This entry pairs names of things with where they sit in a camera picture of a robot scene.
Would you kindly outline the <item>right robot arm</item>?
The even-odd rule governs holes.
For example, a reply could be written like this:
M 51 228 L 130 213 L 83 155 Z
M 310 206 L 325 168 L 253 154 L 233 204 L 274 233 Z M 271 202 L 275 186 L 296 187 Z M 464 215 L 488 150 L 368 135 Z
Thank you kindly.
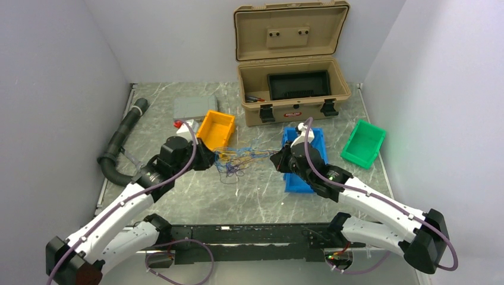
M 286 144 L 271 155 L 270 161 L 278 172 L 297 175 L 317 195 L 350 205 L 376 219 L 369 222 L 339 213 L 331 223 L 337 237 L 393 252 L 426 274 L 458 268 L 458 257 L 441 212 L 424 212 L 379 193 L 347 170 L 327 164 L 310 144 Z

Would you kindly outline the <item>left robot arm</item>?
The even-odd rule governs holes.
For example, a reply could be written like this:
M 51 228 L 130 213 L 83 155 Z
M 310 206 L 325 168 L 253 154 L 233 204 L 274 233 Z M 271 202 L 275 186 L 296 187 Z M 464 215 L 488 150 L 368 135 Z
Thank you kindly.
M 210 168 L 216 155 L 199 139 L 169 137 L 113 203 L 65 239 L 46 245 L 47 283 L 99 284 L 102 277 L 139 250 L 175 243 L 172 224 L 151 214 L 126 231 L 139 213 L 171 190 L 184 173 Z

